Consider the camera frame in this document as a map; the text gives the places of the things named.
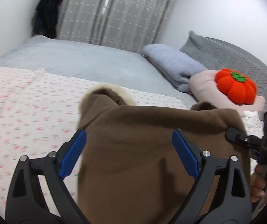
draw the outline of human hand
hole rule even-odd
[[[266,180],[259,175],[262,171],[263,167],[258,164],[255,168],[255,173],[251,176],[250,199],[252,203],[259,201],[265,195],[263,189],[266,187]],[[262,204],[264,205],[265,203],[267,203],[267,193]]]

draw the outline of black clothing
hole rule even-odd
[[[49,38],[56,37],[59,4],[62,0],[40,0],[36,10],[34,25],[35,34],[43,34]]]

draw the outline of window curtain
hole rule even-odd
[[[64,0],[59,39],[140,52],[158,41],[173,0]]]

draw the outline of orange pumpkin pillow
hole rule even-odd
[[[251,105],[257,94],[256,84],[239,71],[222,69],[215,75],[218,89],[235,104]]]

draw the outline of folded blanket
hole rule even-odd
[[[149,57],[151,63],[180,92],[188,92],[189,78],[207,70],[201,63],[188,55],[164,44],[146,45],[142,54]]]

